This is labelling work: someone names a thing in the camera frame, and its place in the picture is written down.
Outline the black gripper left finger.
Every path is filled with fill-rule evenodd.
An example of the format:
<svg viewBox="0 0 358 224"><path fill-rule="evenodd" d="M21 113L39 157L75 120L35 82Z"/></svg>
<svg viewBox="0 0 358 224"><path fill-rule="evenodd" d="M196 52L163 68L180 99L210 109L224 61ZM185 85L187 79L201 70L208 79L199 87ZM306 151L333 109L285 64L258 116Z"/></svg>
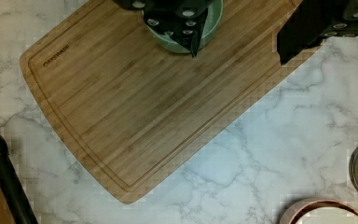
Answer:
<svg viewBox="0 0 358 224"><path fill-rule="evenodd" d="M145 24L188 50L196 58L213 0L113 0L120 7L141 11Z"/></svg>

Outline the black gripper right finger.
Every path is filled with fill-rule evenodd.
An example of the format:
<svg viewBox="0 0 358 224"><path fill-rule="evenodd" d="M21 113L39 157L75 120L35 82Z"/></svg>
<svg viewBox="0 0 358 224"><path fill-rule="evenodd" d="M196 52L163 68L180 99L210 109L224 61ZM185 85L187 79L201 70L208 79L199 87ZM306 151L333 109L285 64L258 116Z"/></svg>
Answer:
<svg viewBox="0 0 358 224"><path fill-rule="evenodd" d="M277 34L281 65L329 37L358 36L358 0L303 0Z"/></svg>

